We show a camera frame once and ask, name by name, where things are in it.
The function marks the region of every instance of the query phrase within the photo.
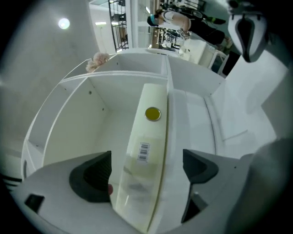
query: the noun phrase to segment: ceiling light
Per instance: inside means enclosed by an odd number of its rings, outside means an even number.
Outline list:
[[[150,9],[148,9],[147,6],[146,6],[146,11],[147,11],[149,14],[151,13]]]
[[[106,22],[95,22],[96,25],[105,25],[107,24]]]
[[[66,18],[63,18],[63,19],[59,20],[59,22],[58,22],[58,26],[62,29],[67,29],[69,27],[69,25],[70,25],[70,22]]]

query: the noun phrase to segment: white wall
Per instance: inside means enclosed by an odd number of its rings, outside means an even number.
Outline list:
[[[92,19],[92,27],[96,36],[99,49],[103,53],[116,53],[113,35],[111,30],[111,21],[109,9],[96,9],[95,6],[90,6],[90,13]],[[95,22],[106,22],[106,25],[95,25]]]
[[[63,17],[71,23],[66,30],[58,27]],[[14,139],[23,141],[50,91],[96,51],[86,0],[44,0],[29,12],[11,41],[0,70],[4,146],[11,145]],[[19,145],[13,144],[15,150],[22,150],[22,144]]]

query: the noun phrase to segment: person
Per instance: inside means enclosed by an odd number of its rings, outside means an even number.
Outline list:
[[[222,49],[221,43],[226,41],[226,48],[230,48],[233,44],[230,37],[224,32],[208,26],[204,22],[198,22],[184,16],[175,11],[157,10],[155,15],[150,15],[147,18],[147,23],[152,27],[162,25],[164,22],[179,26],[185,34],[191,31],[207,42],[216,45],[218,49]]]

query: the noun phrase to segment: barcode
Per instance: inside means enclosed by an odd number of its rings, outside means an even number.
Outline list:
[[[150,144],[141,143],[137,160],[147,162],[149,151],[150,151]]]

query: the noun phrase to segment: barcode label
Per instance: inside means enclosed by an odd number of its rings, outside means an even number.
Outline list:
[[[150,152],[150,144],[141,143],[141,146],[139,147],[139,154],[138,154],[137,160],[147,162],[149,152]]]

